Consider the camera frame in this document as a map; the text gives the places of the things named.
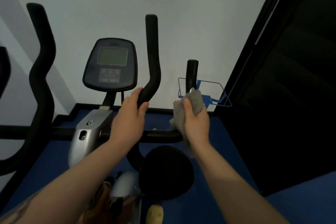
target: blue floor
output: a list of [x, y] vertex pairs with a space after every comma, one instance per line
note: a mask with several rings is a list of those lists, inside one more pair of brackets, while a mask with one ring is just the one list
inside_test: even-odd
[[[61, 126], [75, 127], [88, 112], [89, 111], [87, 110], [80, 111], [73, 122], [63, 122]], [[145, 129], [150, 130], [156, 128], [158, 130], [169, 130], [169, 120], [171, 118], [171, 115], [146, 114]], [[256, 184], [238, 154], [225, 127], [216, 117], [210, 119], [210, 141], [235, 170], [253, 188], [257, 189]], [[146, 155], [151, 149], [159, 145], [161, 144], [141, 143], [140, 151], [143, 155]], [[183, 143], [175, 143], [171, 145], [186, 152]], [[68, 141], [51, 141], [3, 209], [2, 214], [15, 207], [66, 171], [69, 168], [69, 147], [70, 142]], [[225, 223], [198, 164], [194, 159], [191, 159], [191, 161], [195, 172], [195, 182], [191, 189], [179, 198], [169, 201], [153, 202], [145, 198], [142, 205], [143, 217], [152, 203], [160, 203], [164, 209], [165, 224]], [[133, 171], [133, 168], [130, 166], [127, 159], [124, 158], [111, 172], [111, 175], [115, 177], [118, 171]]]

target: black panel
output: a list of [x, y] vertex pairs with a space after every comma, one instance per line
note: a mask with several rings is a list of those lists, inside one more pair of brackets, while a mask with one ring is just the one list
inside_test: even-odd
[[216, 111], [262, 194], [336, 170], [336, 0], [280, 0], [250, 53]]

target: white wall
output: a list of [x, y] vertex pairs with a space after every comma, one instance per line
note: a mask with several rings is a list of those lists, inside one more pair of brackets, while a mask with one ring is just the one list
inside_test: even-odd
[[[104, 98], [104, 93], [82, 84], [87, 58], [98, 38], [133, 41], [138, 54], [138, 86], [147, 83], [145, 15], [157, 14], [162, 81], [150, 107], [172, 108], [177, 98], [177, 78], [185, 76], [188, 59], [199, 60], [198, 79], [226, 84], [264, 1], [19, 0], [19, 3], [23, 8], [27, 2], [44, 5], [57, 45], [56, 68], [79, 103], [100, 104]], [[119, 97], [115, 104], [120, 104]]]

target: blue wire rack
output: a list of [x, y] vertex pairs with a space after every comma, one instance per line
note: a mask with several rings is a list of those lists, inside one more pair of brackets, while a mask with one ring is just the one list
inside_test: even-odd
[[[182, 78], [182, 77], [178, 78], [178, 97], [179, 97], [179, 98], [183, 98], [183, 96], [181, 95], [180, 79], [184, 79], [184, 80], [185, 80], [185, 78]], [[196, 82], [197, 90], [200, 88], [201, 82], [210, 82], [210, 81], [197, 80], [197, 82]], [[212, 97], [209, 96], [209, 95], [202, 95], [203, 102], [204, 102], [206, 108], [208, 108], [209, 105], [218, 105], [218, 106], [231, 107], [231, 106], [232, 106], [232, 103], [231, 103], [231, 101], [229, 100], [228, 95], [225, 93], [223, 86], [222, 86], [219, 82], [210, 82], [210, 83], [216, 83], [216, 84], [219, 84], [219, 85], [221, 86], [223, 92], [222, 92], [222, 95], [221, 95], [221, 98], [220, 98], [220, 99], [214, 99], [214, 98], [212, 98]], [[226, 101], [224, 102], [224, 104], [223, 104], [223, 105], [219, 104], [219, 103], [221, 103], [225, 98], [226, 98]]]

